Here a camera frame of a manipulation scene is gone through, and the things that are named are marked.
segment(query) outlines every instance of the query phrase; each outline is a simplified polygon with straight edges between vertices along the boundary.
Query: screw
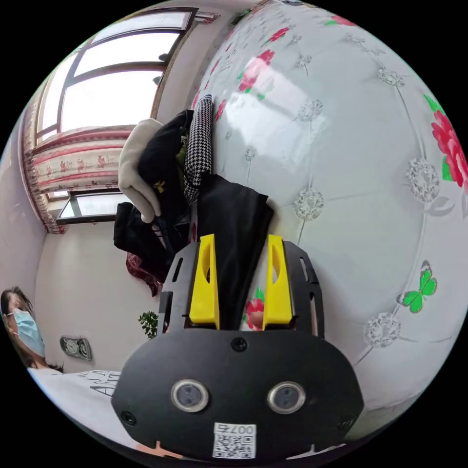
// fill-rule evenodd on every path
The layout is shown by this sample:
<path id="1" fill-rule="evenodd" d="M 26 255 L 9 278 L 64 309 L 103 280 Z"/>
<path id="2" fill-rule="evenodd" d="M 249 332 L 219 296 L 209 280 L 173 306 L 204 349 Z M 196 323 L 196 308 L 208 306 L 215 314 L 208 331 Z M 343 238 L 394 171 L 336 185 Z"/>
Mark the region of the screw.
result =
<path id="1" fill-rule="evenodd" d="M 243 352 L 247 349 L 247 341 L 244 338 L 234 338 L 231 341 L 231 348 L 237 352 Z"/>
<path id="2" fill-rule="evenodd" d="M 336 426 L 338 430 L 348 430 L 354 423 L 351 416 L 344 416 Z"/>
<path id="3" fill-rule="evenodd" d="M 137 423 L 137 419 L 128 411 L 122 411 L 121 418 L 129 426 L 134 426 Z"/>

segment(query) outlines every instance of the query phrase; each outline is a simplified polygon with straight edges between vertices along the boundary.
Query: yellow bracket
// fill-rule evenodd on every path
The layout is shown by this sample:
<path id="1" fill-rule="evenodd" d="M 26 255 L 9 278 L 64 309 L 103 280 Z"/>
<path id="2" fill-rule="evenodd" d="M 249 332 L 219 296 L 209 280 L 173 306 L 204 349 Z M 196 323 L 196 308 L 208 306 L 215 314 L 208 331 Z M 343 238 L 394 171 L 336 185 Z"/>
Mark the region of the yellow bracket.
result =
<path id="1" fill-rule="evenodd" d="M 219 330 L 214 234 L 204 235 L 200 238 L 189 318 L 194 325 L 214 324 Z"/>
<path id="2" fill-rule="evenodd" d="M 293 319 L 291 296 L 289 292 L 288 272 L 281 236 L 269 235 L 267 288 L 263 330 L 267 325 L 289 325 Z"/>

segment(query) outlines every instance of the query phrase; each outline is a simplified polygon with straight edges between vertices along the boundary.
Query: houndstooth fabric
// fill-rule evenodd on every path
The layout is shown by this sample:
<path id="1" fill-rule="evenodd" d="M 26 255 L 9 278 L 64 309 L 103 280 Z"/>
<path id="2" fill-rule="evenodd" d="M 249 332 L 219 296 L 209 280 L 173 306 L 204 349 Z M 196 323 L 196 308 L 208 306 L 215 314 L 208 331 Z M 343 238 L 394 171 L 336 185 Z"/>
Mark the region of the houndstooth fabric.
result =
<path id="1" fill-rule="evenodd" d="M 204 96 L 195 107 L 190 125 L 189 146 L 185 157 L 184 195 L 189 205 L 196 202 L 201 175 L 213 171 L 211 132 L 213 124 L 213 98 Z"/>

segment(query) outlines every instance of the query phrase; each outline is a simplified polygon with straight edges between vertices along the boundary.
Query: qr code sticker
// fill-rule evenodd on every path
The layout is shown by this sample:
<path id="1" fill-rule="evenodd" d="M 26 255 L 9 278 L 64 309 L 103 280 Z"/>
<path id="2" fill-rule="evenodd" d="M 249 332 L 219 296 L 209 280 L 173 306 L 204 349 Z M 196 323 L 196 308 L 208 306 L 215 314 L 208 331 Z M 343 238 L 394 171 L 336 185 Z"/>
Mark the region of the qr code sticker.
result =
<path id="1" fill-rule="evenodd" d="M 213 458 L 246 460 L 255 458 L 255 424 L 215 423 Z"/>

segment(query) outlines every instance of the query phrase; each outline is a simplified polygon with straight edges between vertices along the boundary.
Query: potted plant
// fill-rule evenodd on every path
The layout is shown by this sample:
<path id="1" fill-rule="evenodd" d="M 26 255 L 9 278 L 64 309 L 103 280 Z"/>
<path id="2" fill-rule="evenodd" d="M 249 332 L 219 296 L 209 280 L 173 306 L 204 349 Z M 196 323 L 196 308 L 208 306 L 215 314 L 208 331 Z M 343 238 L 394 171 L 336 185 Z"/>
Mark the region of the potted plant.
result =
<path id="1" fill-rule="evenodd" d="M 157 335 L 157 321 L 157 314 L 151 311 L 144 312 L 138 318 L 138 322 L 140 322 L 141 327 L 143 328 L 145 335 L 149 340 Z"/>

